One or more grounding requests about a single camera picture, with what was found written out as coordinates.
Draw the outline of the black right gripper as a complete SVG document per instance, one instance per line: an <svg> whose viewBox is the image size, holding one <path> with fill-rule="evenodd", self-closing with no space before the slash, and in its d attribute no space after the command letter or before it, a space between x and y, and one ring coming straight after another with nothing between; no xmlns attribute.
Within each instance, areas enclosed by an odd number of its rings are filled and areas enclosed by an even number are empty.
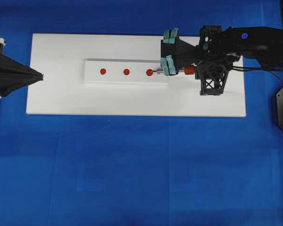
<svg viewBox="0 0 283 226"><path fill-rule="evenodd" d="M200 29L197 47L179 37L178 28L166 30L160 46L160 65L165 76L175 76L181 68L233 68L241 58L241 29L205 25Z"/></svg>

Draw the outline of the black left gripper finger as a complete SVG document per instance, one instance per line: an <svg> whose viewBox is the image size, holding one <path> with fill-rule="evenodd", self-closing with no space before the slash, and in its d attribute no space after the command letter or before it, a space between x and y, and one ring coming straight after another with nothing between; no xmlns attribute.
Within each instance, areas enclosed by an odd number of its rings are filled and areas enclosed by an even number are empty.
<svg viewBox="0 0 283 226"><path fill-rule="evenodd" d="M11 92L43 80L43 75L0 75L0 96L6 97Z"/></svg>
<svg viewBox="0 0 283 226"><path fill-rule="evenodd" d="M43 74L30 68L29 66L23 65L12 58L0 53L0 72L27 74L43 77Z"/></svg>

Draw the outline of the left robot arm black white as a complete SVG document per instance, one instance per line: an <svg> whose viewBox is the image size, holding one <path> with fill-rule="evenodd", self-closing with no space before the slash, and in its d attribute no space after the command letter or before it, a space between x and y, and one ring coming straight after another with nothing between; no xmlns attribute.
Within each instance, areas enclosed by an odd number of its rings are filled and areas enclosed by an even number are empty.
<svg viewBox="0 0 283 226"><path fill-rule="evenodd" d="M0 98L43 80L43 74L3 54L6 45L0 36Z"/></svg>

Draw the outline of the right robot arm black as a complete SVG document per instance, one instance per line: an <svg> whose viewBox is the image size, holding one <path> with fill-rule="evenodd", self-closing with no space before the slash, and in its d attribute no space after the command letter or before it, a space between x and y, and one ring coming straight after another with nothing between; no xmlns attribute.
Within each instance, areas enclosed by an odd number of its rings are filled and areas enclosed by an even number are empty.
<svg viewBox="0 0 283 226"><path fill-rule="evenodd" d="M201 78L219 76L233 69L241 57L255 59L262 69L283 70L283 30L270 27L229 27L205 25L198 45L179 37L177 28L167 30L161 41L161 66L165 75L196 65Z"/></svg>

